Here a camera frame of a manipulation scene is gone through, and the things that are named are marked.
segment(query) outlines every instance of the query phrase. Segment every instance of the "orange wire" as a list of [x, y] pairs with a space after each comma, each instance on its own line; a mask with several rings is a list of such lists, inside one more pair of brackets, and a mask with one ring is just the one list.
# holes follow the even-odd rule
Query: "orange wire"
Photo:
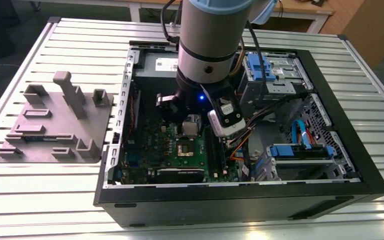
[[242, 146], [242, 144], [244, 144], [244, 142], [246, 141], [246, 139], [249, 138], [249, 136], [250, 136], [250, 133], [249, 133], [249, 134], [248, 134], [248, 136], [244, 138], [244, 140], [240, 142], [240, 144], [238, 144], [237, 148], [234, 149], [234, 151], [233, 151], [233, 152], [232, 152], [232, 154], [230, 154], [230, 157], [229, 157], [229, 159], [232, 159], [232, 158], [233, 158], [233, 156], [234, 156], [234, 153], [237, 152], [237, 150], [238, 150], [240, 146]]
[[238, 158], [238, 157], [232, 157], [232, 160], [237, 160], [237, 161], [244, 161], [244, 159], [242, 158]]

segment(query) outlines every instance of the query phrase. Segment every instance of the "slotted aluminum table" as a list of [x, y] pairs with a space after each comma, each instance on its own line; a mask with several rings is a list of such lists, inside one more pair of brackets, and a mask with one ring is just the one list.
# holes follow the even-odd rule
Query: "slotted aluminum table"
[[[52, 20], [0, 99], [0, 146], [22, 109], [28, 84], [60, 91], [52, 83], [53, 73], [69, 71], [82, 92], [105, 89], [117, 94], [129, 40], [164, 39], [158, 24]], [[256, 34], [264, 47], [310, 51], [384, 177], [384, 87], [349, 42], [333, 35], [274, 31]], [[246, 31], [244, 41], [253, 45]], [[121, 229], [102, 209], [92, 205], [98, 167], [100, 163], [0, 164], [0, 237], [384, 239], [384, 197], [313, 220]]]

